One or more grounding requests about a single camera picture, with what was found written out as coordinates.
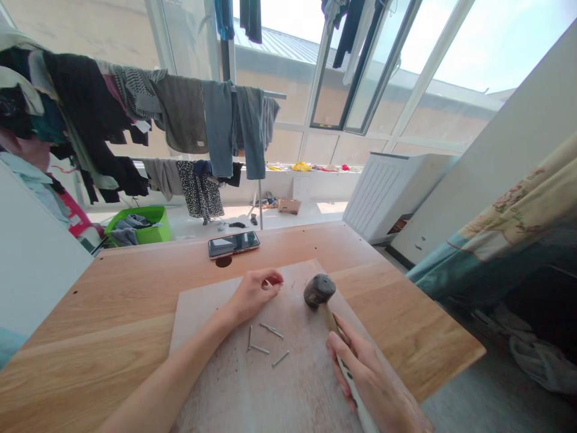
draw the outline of hand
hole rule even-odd
[[[264,305],[278,295],[284,279],[273,268],[248,271],[239,287],[227,302],[225,309],[235,320],[235,324],[254,317]]]
[[[377,358],[375,347],[338,315],[334,316],[342,335],[338,336],[331,332],[326,347],[332,357],[337,381],[353,413],[356,412],[356,402],[338,364],[337,355],[349,367],[359,396],[381,431],[390,433],[422,431],[387,377],[383,365]]]

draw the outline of cardboard box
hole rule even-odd
[[[278,211],[282,213],[292,213],[293,215],[298,215],[300,208],[300,200],[289,200],[287,198],[281,198],[278,201]]]

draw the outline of yellow item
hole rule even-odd
[[[304,162],[297,162],[296,164],[293,165],[293,170],[295,171],[311,171],[313,168],[304,163]]]

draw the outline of hammer handle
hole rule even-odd
[[[325,322],[329,327],[330,331],[335,332],[338,336],[339,330],[337,326],[337,322],[335,321],[335,316],[332,315],[332,311],[327,304],[321,304],[320,310],[323,313],[323,317],[325,318]],[[357,404],[356,412],[359,416],[359,421],[361,422],[362,430],[365,433],[379,433],[379,428],[374,423],[373,419],[371,418],[371,414],[368,412],[367,408],[365,407],[364,403],[361,400],[359,395],[359,391],[356,390],[355,383],[353,382],[353,375],[350,372],[349,368],[343,363],[343,360],[340,356],[337,355],[338,365],[341,367],[341,371],[343,372],[343,376],[350,387],[350,393],[355,399]]]

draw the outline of hammer head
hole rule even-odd
[[[336,290],[335,282],[328,275],[317,274],[308,282],[303,296],[307,305],[316,309],[319,305],[326,304]]]

